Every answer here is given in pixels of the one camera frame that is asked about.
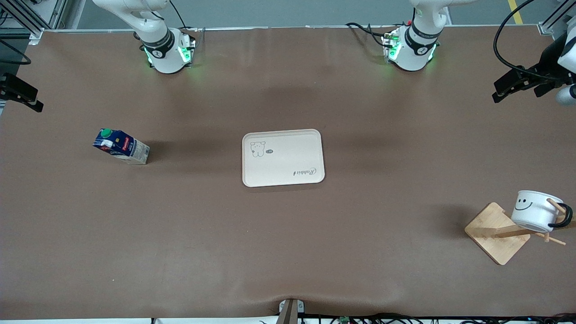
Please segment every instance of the table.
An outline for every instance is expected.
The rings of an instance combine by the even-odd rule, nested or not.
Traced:
[[[534,64],[551,39],[512,28],[502,55]],[[464,233],[518,190],[576,196],[576,110],[553,93],[494,104],[495,31],[447,28],[416,73],[349,29],[206,32],[174,75],[129,33],[45,33],[19,72],[44,112],[0,120],[0,318],[262,316],[286,297],[324,314],[574,311],[574,232],[506,266]],[[149,164],[93,148],[101,127],[150,145]],[[242,184],[246,133],[308,128],[323,182]]]

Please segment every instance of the green led light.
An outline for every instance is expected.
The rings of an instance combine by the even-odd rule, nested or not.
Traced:
[[[190,61],[190,51],[187,48],[179,47],[178,49],[180,52],[180,56],[182,56],[182,60],[184,62],[189,62]]]
[[[152,63],[152,58],[150,57],[150,54],[148,53],[148,50],[145,49],[145,48],[144,48],[144,53],[146,53],[146,57],[148,57],[148,62],[149,62],[150,64],[153,64],[153,63]]]
[[[428,61],[430,61],[432,59],[432,57],[434,57],[434,50],[436,49],[436,45],[434,45],[434,47],[432,47],[432,49],[430,50],[430,56],[428,56]]]
[[[398,57],[398,53],[400,52],[401,49],[401,43],[400,42],[396,42],[396,44],[394,44],[394,46],[390,49],[390,59],[394,60]]]

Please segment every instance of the floor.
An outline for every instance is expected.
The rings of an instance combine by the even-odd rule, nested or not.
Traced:
[[[412,7],[406,0],[392,6],[382,0],[173,0],[185,23],[192,27],[302,27],[343,25],[350,21],[374,25],[397,24],[410,19]],[[500,24],[510,13],[514,0],[479,0],[450,8],[456,25]],[[537,24],[555,8],[557,0],[539,0],[521,12],[524,24]],[[181,25],[171,6],[160,11],[168,25]],[[127,28],[126,23],[86,0],[78,29]]]

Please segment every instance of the wooden mug stand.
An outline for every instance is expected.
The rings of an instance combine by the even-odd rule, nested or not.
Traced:
[[[560,213],[556,222],[564,220],[566,210],[552,199],[547,199]],[[576,227],[576,222],[566,227]],[[500,205],[491,202],[466,226],[466,234],[478,244],[488,256],[499,265],[505,265],[516,252],[530,239],[530,234],[544,238],[545,242],[554,242],[561,245],[566,243],[553,239],[550,233],[539,233],[516,225],[510,215]]]

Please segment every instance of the white mug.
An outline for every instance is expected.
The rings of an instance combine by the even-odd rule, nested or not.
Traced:
[[[547,201],[549,198],[566,209],[566,217],[561,223],[556,224],[558,210]],[[562,199],[553,195],[532,190],[521,190],[518,192],[511,218],[519,226],[536,232],[547,233],[552,232],[554,228],[567,226],[572,220],[572,208],[564,204]]]

